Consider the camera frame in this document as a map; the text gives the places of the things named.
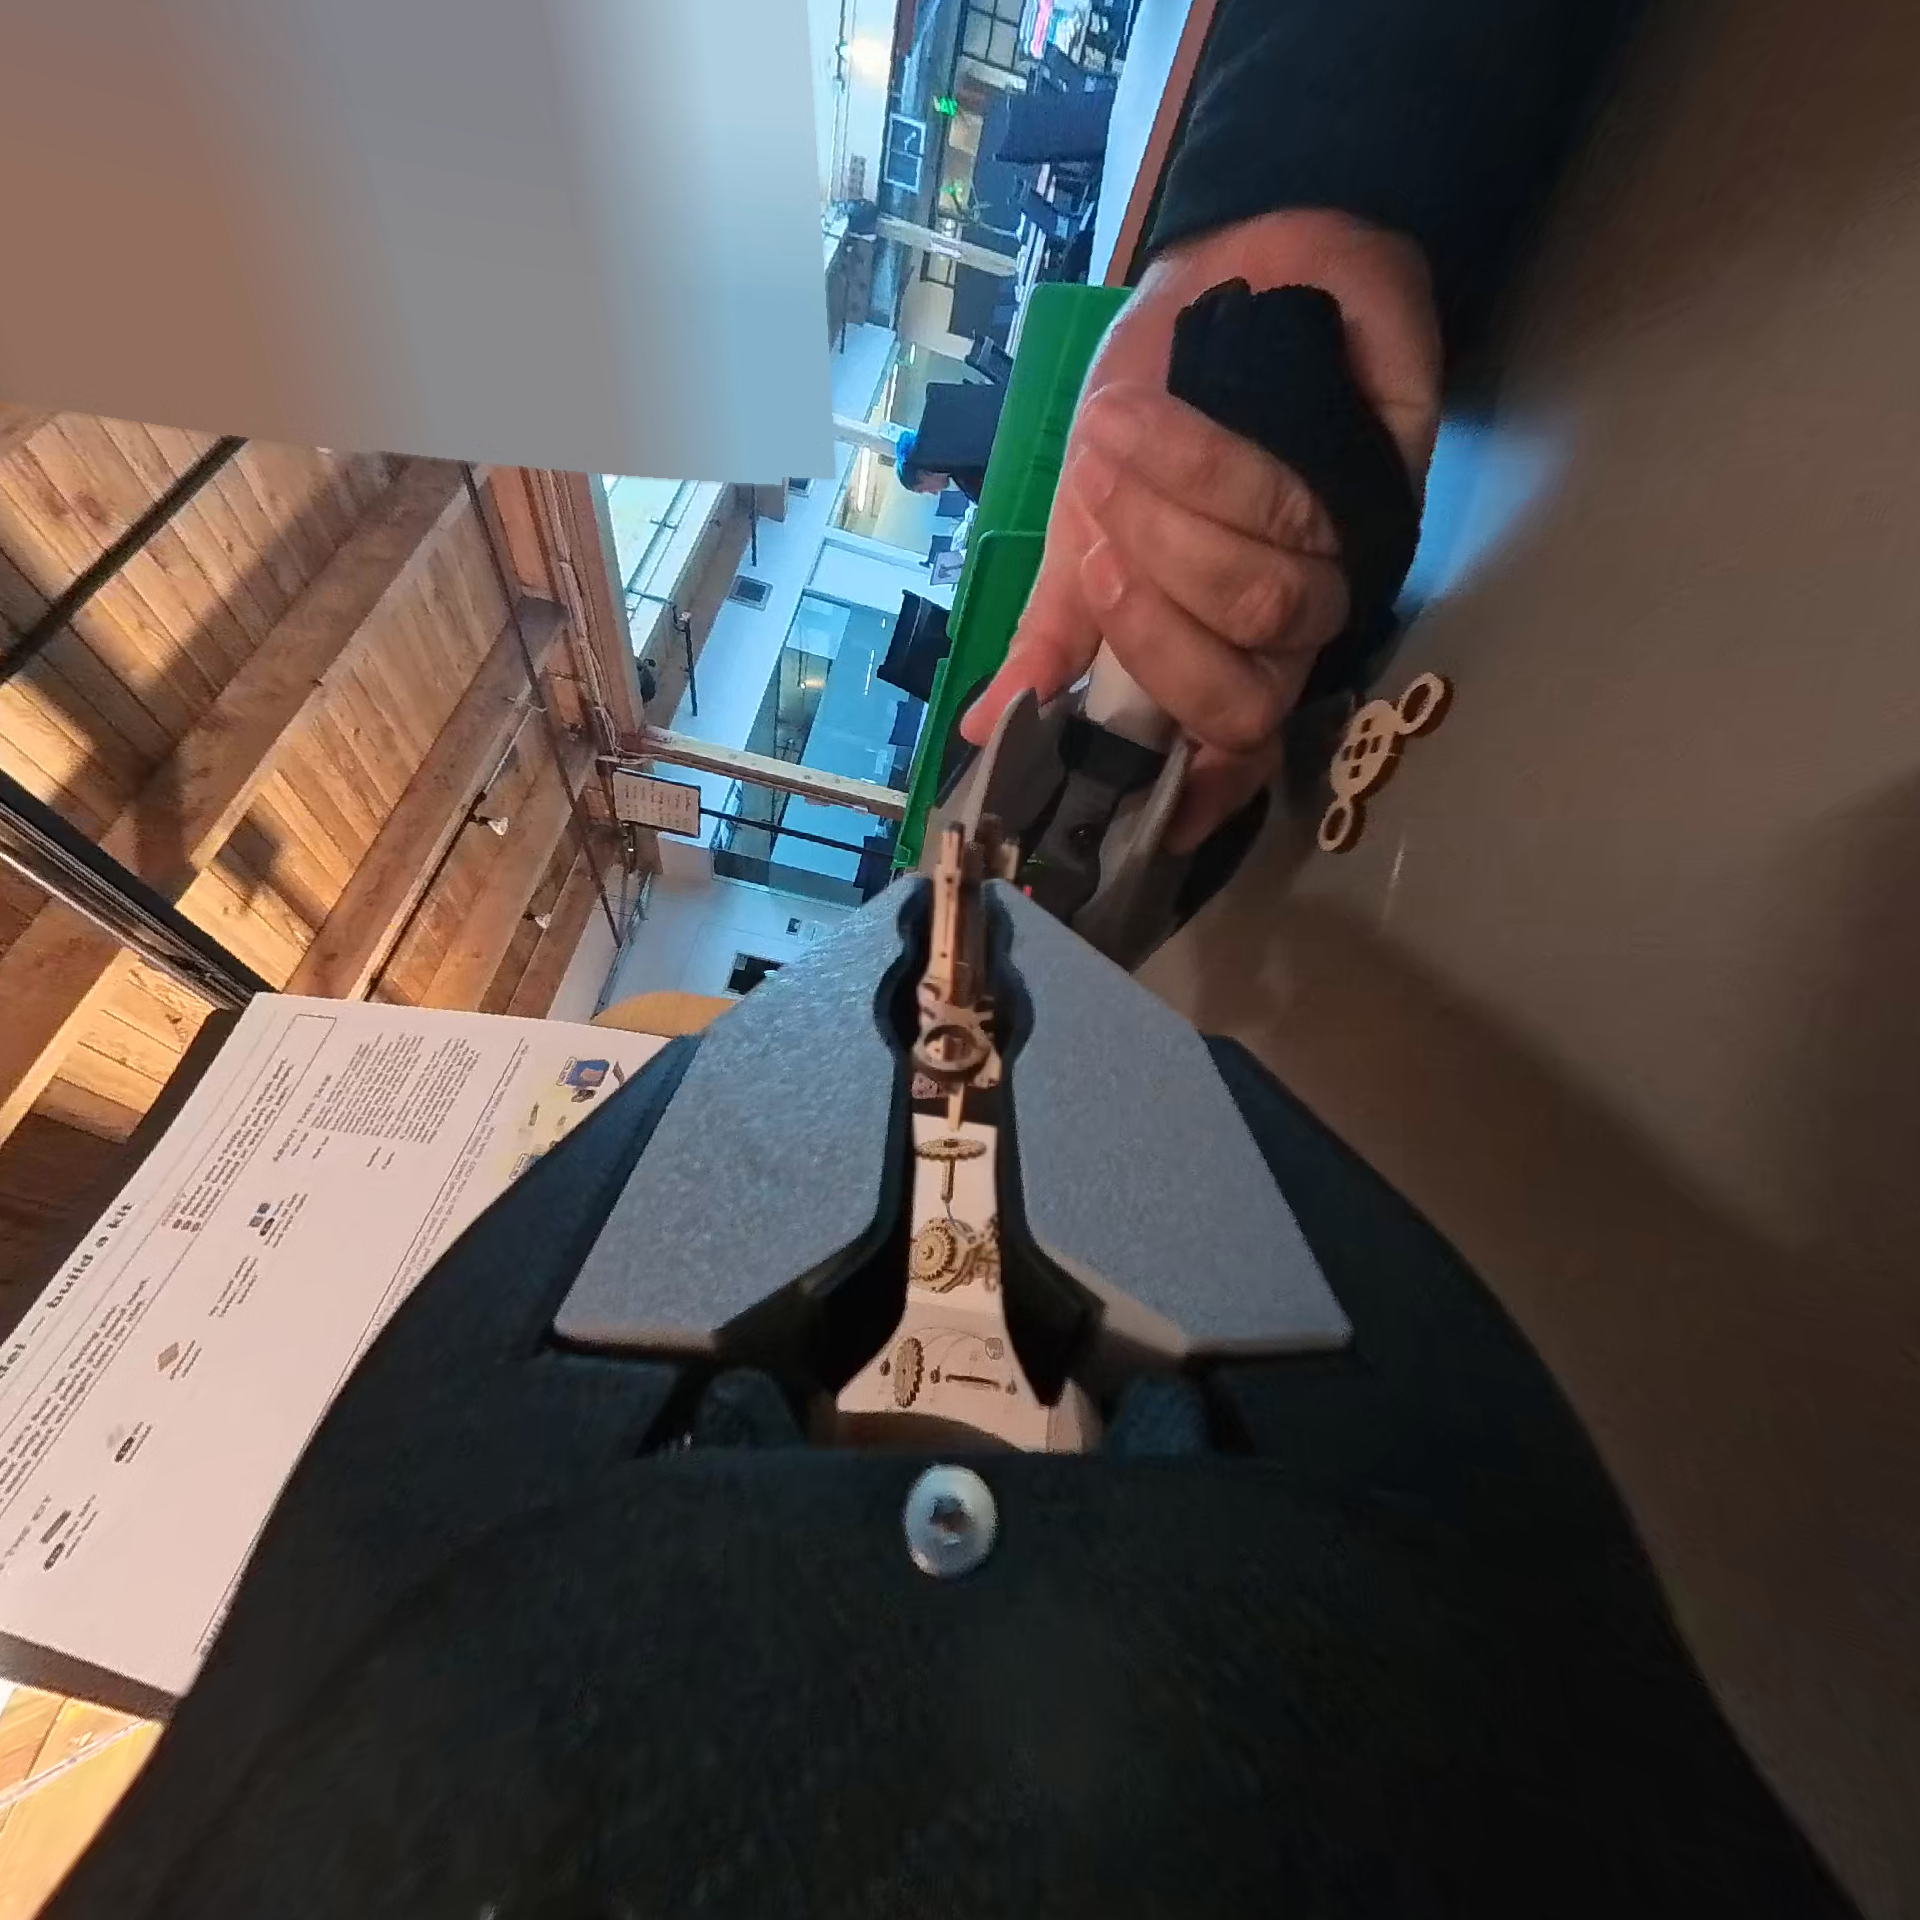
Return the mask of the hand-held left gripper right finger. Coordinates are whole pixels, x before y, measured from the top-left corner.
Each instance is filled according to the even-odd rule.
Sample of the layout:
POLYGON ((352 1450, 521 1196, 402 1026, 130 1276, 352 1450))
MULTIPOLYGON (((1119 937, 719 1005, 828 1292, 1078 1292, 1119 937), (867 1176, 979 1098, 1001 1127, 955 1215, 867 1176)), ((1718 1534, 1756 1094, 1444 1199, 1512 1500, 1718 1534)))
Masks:
POLYGON ((1207 1039, 1010 881, 984 900, 1001 1298, 1040 1398, 1346 1350, 1354 1321, 1207 1039))

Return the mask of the white instruction poster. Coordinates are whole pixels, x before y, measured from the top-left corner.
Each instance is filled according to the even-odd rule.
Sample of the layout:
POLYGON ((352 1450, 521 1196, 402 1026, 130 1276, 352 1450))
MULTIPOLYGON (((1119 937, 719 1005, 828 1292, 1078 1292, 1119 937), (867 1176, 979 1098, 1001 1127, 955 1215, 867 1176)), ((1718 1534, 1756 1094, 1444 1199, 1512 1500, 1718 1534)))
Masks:
POLYGON ((254 1001, 4 1336, 4 1690, 168 1711, 377 1332, 663 1044, 254 1001))

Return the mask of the wooden model assembly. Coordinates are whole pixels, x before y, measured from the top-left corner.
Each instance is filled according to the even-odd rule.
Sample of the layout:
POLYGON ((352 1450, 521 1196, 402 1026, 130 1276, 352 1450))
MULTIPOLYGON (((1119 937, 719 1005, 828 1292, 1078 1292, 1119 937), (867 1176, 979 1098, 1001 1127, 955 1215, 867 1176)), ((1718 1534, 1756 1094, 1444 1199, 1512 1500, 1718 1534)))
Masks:
POLYGON ((1019 847, 999 815, 950 823, 930 874, 929 954, 920 973, 918 1074, 950 1098, 999 1078, 998 1014, 988 949, 993 879, 1017 874, 1019 847))

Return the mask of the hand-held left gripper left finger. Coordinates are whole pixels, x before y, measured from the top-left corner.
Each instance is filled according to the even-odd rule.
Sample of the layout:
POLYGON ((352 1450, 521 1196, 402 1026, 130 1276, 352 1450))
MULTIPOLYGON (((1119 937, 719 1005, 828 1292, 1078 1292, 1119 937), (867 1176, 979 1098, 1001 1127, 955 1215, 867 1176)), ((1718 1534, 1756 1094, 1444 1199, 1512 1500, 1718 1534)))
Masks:
POLYGON ((924 957, 898 879, 688 1046, 553 1329, 596 1353, 745 1353, 882 1246, 903 1190, 897 1001, 924 957))

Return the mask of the person's right hand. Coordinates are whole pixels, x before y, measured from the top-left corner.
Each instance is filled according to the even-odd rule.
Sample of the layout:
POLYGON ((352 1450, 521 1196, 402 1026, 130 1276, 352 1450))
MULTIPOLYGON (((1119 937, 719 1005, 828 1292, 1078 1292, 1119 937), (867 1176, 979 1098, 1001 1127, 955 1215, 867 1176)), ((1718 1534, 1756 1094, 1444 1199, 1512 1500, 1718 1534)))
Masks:
POLYGON ((1282 724, 1350 617, 1338 537, 1307 481, 1168 394, 1175 322, 1224 281, 1332 295, 1360 394, 1415 480, 1444 370, 1422 252, 1322 207, 1161 252, 1112 325, 1074 408, 1039 581, 962 736, 986 744, 1017 694, 1047 698, 1110 648, 1193 744, 1166 831, 1177 852, 1275 778, 1282 724))

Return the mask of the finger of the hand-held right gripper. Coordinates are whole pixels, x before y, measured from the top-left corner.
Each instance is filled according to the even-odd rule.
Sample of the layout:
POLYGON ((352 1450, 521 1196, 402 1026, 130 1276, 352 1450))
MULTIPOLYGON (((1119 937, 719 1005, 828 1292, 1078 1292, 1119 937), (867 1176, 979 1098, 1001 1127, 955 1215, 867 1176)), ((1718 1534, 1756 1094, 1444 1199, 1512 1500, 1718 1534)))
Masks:
POLYGON ((1156 778, 1126 797, 1097 849, 1095 890, 1072 912, 1072 929, 1119 968, 1134 973, 1161 949, 1180 921, 1192 857, 1168 847, 1193 744, 1175 737, 1156 778))
POLYGON ((999 717, 991 742, 945 781, 929 809, 934 889, 958 872, 946 845, 951 833, 970 845, 988 818, 998 821, 1001 844, 1017 852, 1010 874, 1019 887, 1074 887, 1074 855, 1056 831, 1068 788, 1064 741, 1070 720, 1074 688, 1050 698, 1027 689, 999 717))

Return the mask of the flat wooden model part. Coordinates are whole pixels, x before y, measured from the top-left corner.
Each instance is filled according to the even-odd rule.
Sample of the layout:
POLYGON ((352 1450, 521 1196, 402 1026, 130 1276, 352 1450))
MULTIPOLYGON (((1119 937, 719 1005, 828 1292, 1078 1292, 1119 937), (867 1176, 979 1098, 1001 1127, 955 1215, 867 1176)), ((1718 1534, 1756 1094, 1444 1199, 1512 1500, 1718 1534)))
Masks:
POLYGON ((1454 696, 1450 679, 1422 671, 1395 698, 1375 696, 1346 721, 1329 761, 1329 802, 1314 830, 1322 852, 1359 845, 1376 792, 1395 775, 1406 744, 1435 728, 1454 696))

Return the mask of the green plastic bin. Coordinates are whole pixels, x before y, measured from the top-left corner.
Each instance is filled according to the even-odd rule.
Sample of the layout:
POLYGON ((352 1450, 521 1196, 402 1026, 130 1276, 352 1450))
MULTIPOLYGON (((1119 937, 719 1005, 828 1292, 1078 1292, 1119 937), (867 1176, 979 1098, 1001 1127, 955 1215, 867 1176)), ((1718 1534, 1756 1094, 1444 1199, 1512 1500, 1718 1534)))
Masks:
POLYGON ((1025 310, 1012 370, 998 385, 999 417, 968 559, 945 612, 946 648, 924 696, 924 724, 897 830, 898 874, 922 862, 958 720, 1010 648, 1040 572, 1072 414, 1092 356, 1127 296, 1121 286, 1052 281, 1032 295, 1025 310))

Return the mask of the person's right forearm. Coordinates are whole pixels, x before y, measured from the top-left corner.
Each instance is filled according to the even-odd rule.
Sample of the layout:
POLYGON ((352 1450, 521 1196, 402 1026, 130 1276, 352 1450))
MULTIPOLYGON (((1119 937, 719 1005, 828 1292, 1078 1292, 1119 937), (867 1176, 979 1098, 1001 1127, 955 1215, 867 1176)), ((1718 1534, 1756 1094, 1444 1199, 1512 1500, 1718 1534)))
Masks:
POLYGON ((1644 14, 1632 2, 1219 4, 1145 252, 1296 209, 1402 233, 1426 260, 1460 373, 1492 349, 1644 14))

